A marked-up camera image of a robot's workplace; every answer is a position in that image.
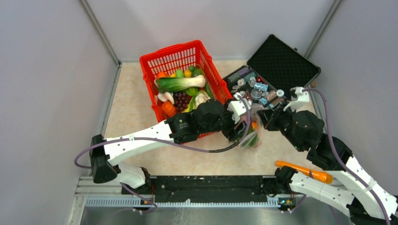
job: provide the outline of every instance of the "small item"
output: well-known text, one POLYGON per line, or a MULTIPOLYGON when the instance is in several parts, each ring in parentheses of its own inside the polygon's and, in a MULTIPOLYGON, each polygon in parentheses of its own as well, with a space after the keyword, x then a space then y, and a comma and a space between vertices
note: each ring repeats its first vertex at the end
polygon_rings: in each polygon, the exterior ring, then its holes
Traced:
POLYGON ((242 78, 237 81, 237 85, 239 87, 243 87, 246 84, 246 81, 242 78))
POLYGON ((235 86, 232 86, 232 90, 231 90, 231 93, 235 93, 235 92, 237 92, 237 90, 239 90, 239 86, 237 86, 237 85, 235 85, 235 86))
POLYGON ((189 70, 193 72, 196 69, 196 66, 189 66, 189 70))
POLYGON ((198 88, 197 88, 197 87, 190 87, 190 88, 187 88, 187 89, 185 90, 185 92, 186 92, 186 94, 189 95, 189 96, 194 96, 194 95, 197 95, 197 94, 198 94, 198 88))
POLYGON ((250 77, 249 86, 253 88, 255 84, 256 84, 256 78, 255 77, 250 77))
POLYGON ((248 75, 246 75, 246 76, 244 77, 244 79, 245 79, 246 82, 249 82, 251 77, 256 78, 256 76, 257 76, 257 75, 256 75, 255 72, 251 72, 251 73, 249 73, 248 75))
POLYGON ((210 98, 214 98, 213 94, 211 93, 211 90, 209 88, 209 85, 207 83, 205 84, 205 90, 206 90, 207 95, 209 95, 210 98))
POLYGON ((204 92, 202 90, 199 91, 195 97, 195 107, 197 108, 200 104, 206 102, 209 99, 210 99, 210 96, 206 92, 204 92))
POLYGON ((162 102, 170 101, 174 105, 173 95, 170 92, 159 93, 157 97, 162 102))
POLYGON ((236 82, 237 80, 239 80, 239 78, 240 78, 240 75, 238 73, 235 73, 227 78, 227 82, 233 83, 233 82, 236 82))
POLYGON ((261 97, 261 98, 259 99, 259 102, 260 102, 262 105, 266 105, 266 104, 268 103, 268 100, 267 100, 266 98, 264 98, 264 97, 261 97))
POLYGON ((278 97, 276 95, 276 91, 272 90, 269 92, 268 96, 267 96, 267 101, 271 101, 272 99, 274 99, 275 97, 278 97))
POLYGON ((275 106, 271 103, 271 104, 268 105, 267 108, 268 108, 268 109, 272 109, 272 108, 274 108, 274 107, 275 107, 275 106))
POLYGON ((195 67, 195 69, 192 71, 192 77, 199 75, 205 76, 205 72, 203 71, 202 67, 199 64, 197 64, 197 66, 199 66, 199 68, 195 67))
POLYGON ((250 92, 250 96, 252 97, 253 100, 259 100, 261 98, 261 92, 256 89, 253 89, 250 92))
POLYGON ((285 92, 283 90, 279 89, 276 91, 276 96, 283 97, 284 95, 285 95, 285 92))
POLYGON ((267 91, 268 90, 268 85, 260 82, 256 82, 254 84, 254 89, 261 90, 261 91, 267 91))
POLYGON ((168 74, 165 72, 160 72, 157 74, 156 79, 162 78, 162 77, 168 77, 168 74))
POLYGON ((163 77, 157 79, 156 83, 158 83, 158 91, 161 93, 176 92, 190 87, 203 88, 206 84, 206 79, 202 75, 191 78, 163 77))
POLYGON ((188 69, 184 72, 184 77, 186 77, 186 78, 191 78, 191 75, 192 75, 192 72, 188 69))
POLYGON ((184 72, 183 72, 182 69, 178 69, 176 71, 176 77, 179 77, 179 78, 183 78, 184 77, 184 72))
POLYGON ((246 98, 249 101, 252 101, 252 96, 250 96, 249 90, 245 91, 245 94, 242 96, 243 98, 246 98))
POLYGON ((239 80, 240 78, 244 77, 248 73, 250 73, 249 68, 248 67, 243 67, 242 69, 240 69, 236 73, 234 73, 231 76, 229 76, 227 78, 227 83, 228 84, 232 84, 232 83, 236 82, 237 80, 239 80))
POLYGON ((177 114, 176 107, 173 104, 171 104, 170 101, 164 102, 161 108, 169 117, 172 117, 177 114))

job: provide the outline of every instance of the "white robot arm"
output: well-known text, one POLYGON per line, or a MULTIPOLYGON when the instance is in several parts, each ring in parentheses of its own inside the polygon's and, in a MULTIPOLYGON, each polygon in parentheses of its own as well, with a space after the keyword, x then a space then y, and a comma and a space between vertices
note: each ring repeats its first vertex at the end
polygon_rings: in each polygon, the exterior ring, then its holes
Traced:
MULTIPOLYGON (((341 181, 346 190, 314 180, 290 167, 282 167, 276 171, 275 184, 278 186, 278 192, 294 191, 311 196, 338 209, 358 225, 384 224, 385 216, 372 194, 374 192, 381 199, 381 205, 390 217, 389 222, 398 224, 398 218, 394 216, 398 210, 397 198, 381 188, 363 170, 352 151, 341 140, 333 137, 335 148, 345 166, 369 187, 365 188, 349 174, 332 154, 328 136, 323 133, 324 122, 309 111, 296 112, 309 102, 308 93, 301 87, 293 88, 291 93, 293 101, 288 104, 278 105, 273 110, 257 112, 265 124, 264 128, 280 131, 298 151, 309 151, 307 159, 341 181)), ((239 93, 235 98, 243 100, 238 95, 239 93)), ((246 99, 244 101, 246 105, 250 105, 246 99)), ((231 134, 236 135, 235 124, 246 109, 242 101, 237 100, 229 101, 225 105, 213 100, 201 104, 195 111, 178 113, 153 127, 130 135, 105 140, 100 135, 93 137, 92 145, 116 139, 127 140, 106 144, 91 151, 94 182, 116 180, 136 189, 150 182, 149 173, 143 168, 125 164, 123 160, 170 143, 194 141, 200 134, 209 132, 222 131, 230 139, 231 134)))

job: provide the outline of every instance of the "green vegetable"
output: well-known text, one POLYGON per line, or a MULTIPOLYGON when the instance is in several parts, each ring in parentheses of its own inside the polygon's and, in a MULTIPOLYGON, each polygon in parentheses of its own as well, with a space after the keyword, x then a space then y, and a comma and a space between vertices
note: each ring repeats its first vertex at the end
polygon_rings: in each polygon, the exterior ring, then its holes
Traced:
POLYGON ((183 78, 184 77, 184 72, 183 72, 182 69, 178 69, 176 71, 176 77, 179 77, 179 78, 183 78))
POLYGON ((207 83, 205 85, 205 89, 206 89, 206 93, 209 95, 209 97, 214 98, 207 83))
POLYGON ((197 87, 191 87, 191 88, 186 89, 185 92, 189 96, 194 96, 194 95, 198 94, 198 88, 197 87))
POLYGON ((192 71, 194 71, 196 69, 196 66, 190 66, 189 67, 189 70, 192 72, 192 71))
POLYGON ((157 79, 156 82, 159 85, 158 91, 164 93, 181 91, 190 87, 203 88, 206 84, 206 79, 202 75, 191 78, 162 77, 157 79))
POLYGON ((192 74, 191 74, 192 77, 196 77, 198 75, 203 75, 203 76, 205 75, 205 72, 203 71, 203 69, 197 68, 194 71, 192 71, 192 74))
POLYGON ((195 104, 196 95, 192 96, 191 103, 189 104, 189 111, 192 111, 193 105, 195 104))

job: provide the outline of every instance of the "floor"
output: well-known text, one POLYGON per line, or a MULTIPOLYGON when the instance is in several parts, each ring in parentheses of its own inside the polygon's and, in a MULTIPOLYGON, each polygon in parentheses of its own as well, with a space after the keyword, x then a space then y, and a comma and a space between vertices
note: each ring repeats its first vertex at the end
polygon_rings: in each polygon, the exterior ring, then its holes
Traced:
MULTIPOLYGON (((245 60, 214 61, 221 77, 227 76, 245 60)), ((314 112, 311 103, 301 110, 314 112)), ((123 63, 112 104, 105 137, 122 136, 157 124, 151 108, 139 63, 123 63)), ((215 150, 229 146, 221 133, 187 144, 215 150)), ((177 147, 164 147, 125 160, 142 166, 151 175, 268 175, 274 174, 276 160, 321 170, 306 160, 306 152, 297 152, 279 133, 261 130, 260 145, 252 149, 234 148, 224 153, 206 154, 177 147)))

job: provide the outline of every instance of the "gray wall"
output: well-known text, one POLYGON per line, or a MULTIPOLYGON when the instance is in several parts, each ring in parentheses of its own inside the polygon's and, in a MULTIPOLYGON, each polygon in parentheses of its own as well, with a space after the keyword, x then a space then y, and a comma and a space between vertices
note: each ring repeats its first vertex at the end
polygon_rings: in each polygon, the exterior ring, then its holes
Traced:
POLYGON ((398 195, 398 1, 350 0, 310 60, 330 105, 332 134, 365 170, 398 195))
POLYGON ((214 59, 248 59, 274 33, 305 53, 334 0, 88 0, 120 60, 200 39, 214 59))
POLYGON ((64 224, 116 67, 77 0, 1 1, 0 21, 0 223, 64 224))

